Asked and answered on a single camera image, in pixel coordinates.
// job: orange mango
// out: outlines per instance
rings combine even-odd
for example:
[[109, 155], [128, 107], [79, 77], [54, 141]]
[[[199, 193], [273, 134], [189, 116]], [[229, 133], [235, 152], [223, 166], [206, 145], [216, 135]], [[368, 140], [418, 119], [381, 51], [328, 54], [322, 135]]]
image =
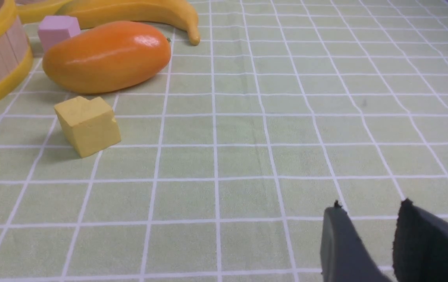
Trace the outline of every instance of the orange mango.
[[94, 95], [140, 84], [171, 59], [167, 38], [155, 27], [116, 21], [66, 39], [43, 56], [43, 70], [62, 88]]

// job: toy fruit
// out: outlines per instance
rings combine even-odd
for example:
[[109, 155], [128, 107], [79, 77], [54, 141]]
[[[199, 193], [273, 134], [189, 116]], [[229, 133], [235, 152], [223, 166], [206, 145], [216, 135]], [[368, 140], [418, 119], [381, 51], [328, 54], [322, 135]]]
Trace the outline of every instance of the toy fruit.
[[68, 91], [100, 94], [152, 78], [170, 58], [170, 43], [155, 27], [117, 21], [57, 43], [43, 55], [43, 70]]
[[18, 15], [22, 24], [37, 23], [42, 21], [45, 16], [51, 16], [60, 9], [64, 4], [72, 0], [44, 0], [40, 2], [32, 1], [17, 1]]
[[74, 16], [81, 29], [114, 21], [164, 23], [187, 31], [198, 45], [198, 13], [186, 0], [72, 0], [55, 15]]

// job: toy banana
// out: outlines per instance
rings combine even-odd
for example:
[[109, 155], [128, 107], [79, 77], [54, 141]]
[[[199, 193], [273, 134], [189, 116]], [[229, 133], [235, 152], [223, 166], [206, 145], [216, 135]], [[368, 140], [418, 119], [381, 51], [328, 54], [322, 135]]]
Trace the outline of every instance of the toy banana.
[[45, 16], [51, 16], [58, 11], [63, 5], [72, 0], [46, 0], [34, 2], [26, 5], [18, 5], [18, 16], [22, 24], [37, 23], [44, 19]]
[[186, 0], [72, 0], [56, 15], [74, 16], [81, 29], [116, 21], [164, 23], [187, 31], [198, 45], [198, 13]]

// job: yellow wooden cube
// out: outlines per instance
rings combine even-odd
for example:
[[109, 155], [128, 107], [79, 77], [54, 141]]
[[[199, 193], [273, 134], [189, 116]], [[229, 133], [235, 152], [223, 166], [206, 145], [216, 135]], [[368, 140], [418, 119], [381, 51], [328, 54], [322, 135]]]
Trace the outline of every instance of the yellow wooden cube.
[[121, 142], [112, 107], [98, 97], [76, 97], [55, 105], [65, 137], [80, 157], [89, 157]]

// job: pink wooden cube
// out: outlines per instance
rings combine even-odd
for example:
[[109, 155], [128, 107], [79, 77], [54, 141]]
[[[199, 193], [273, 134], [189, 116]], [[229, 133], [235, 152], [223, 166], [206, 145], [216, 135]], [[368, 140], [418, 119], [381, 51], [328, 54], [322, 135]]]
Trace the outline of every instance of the pink wooden cube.
[[43, 50], [81, 33], [79, 22], [73, 16], [46, 16], [37, 32]]

